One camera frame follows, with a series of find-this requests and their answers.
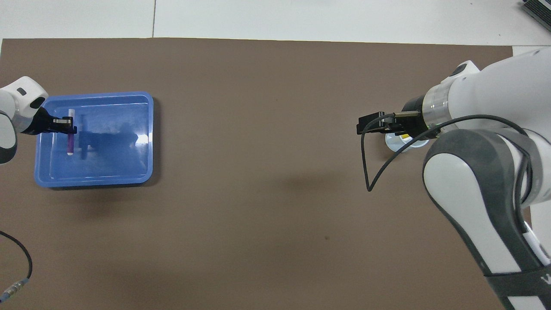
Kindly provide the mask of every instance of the tray rim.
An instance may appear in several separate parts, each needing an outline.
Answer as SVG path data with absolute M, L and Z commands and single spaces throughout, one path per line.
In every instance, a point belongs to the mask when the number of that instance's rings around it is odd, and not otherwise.
M 39 163 L 39 155 L 40 155 L 40 147 L 42 145 L 42 134 L 39 134 L 36 138 L 36 150 L 35 150 L 35 168 L 34 168 L 34 179 L 35 182 L 44 188 L 74 188 L 74 187 L 82 187 L 82 186 L 101 186 L 101 185 L 125 185 L 125 184 L 141 184 L 149 180 L 153 174 L 153 122 L 154 122 L 154 115 L 153 115 L 153 97 L 148 92 L 117 92 L 117 93 L 96 93 L 96 94 L 77 94 L 77 95 L 58 95 L 58 96 L 50 96 L 48 99 L 44 101 L 42 106 L 47 109 L 47 105 L 50 102 L 56 102 L 56 101 L 72 101 L 72 100 L 82 100 L 82 99 L 96 99 L 96 98 L 116 98 L 116 97 L 136 97 L 136 96 L 143 96 L 147 100 L 148 105 L 148 134 L 149 134 L 149 142 L 148 142 L 148 156 L 147 156 L 147 171 L 145 175 L 141 176 L 140 178 L 127 178 L 127 179 L 115 179 L 115 178 L 102 178 L 102 179 L 95 179 L 95 180 L 82 180 L 79 181 L 78 184 L 75 183 L 75 181 L 64 181 L 64 180 L 42 180 L 40 178 L 40 163 Z

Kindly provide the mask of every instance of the plastic tray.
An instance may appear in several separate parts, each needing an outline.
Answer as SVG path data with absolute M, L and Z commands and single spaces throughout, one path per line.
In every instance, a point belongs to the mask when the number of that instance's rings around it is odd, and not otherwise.
M 139 184 L 153 172 L 153 98 L 146 92 L 49 97 L 53 116 L 75 110 L 74 153 L 67 135 L 41 133 L 35 180 L 43 187 Z

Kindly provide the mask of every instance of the marker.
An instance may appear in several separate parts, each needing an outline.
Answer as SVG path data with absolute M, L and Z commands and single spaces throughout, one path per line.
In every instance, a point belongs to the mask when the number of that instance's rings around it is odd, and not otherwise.
M 73 118 L 74 126 L 74 109 L 69 109 L 69 116 Z M 74 134 L 67 135 L 67 155 L 71 156 L 74 153 Z

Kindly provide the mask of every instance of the brown surface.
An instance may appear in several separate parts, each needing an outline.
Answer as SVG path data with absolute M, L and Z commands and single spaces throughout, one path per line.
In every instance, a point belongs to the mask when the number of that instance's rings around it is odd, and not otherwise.
M 0 167 L 0 227 L 31 251 L 4 309 L 500 309 L 428 199 L 425 149 L 372 193 L 359 116 L 396 111 L 457 64 L 510 47 L 203 39 L 4 40 L 0 85 L 144 90 L 155 168 L 137 188 L 54 191 L 35 138 Z M 391 155 L 367 137 L 372 173 Z M 2 240 L 2 285 L 25 272 Z

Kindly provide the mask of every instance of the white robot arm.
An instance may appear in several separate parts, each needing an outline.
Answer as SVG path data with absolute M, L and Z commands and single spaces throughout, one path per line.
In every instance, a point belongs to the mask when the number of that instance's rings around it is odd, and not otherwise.
M 53 117 L 40 106 L 47 98 L 46 91 L 30 77 L 0 88 L 0 164 L 15 156 L 17 132 L 76 133 L 72 117 Z
M 551 260 L 522 218 L 528 205 L 551 200 L 550 117 L 551 47 L 482 71 L 464 62 L 402 112 L 357 125 L 358 134 L 437 138 L 425 157 L 425 188 L 506 309 L 551 309 Z

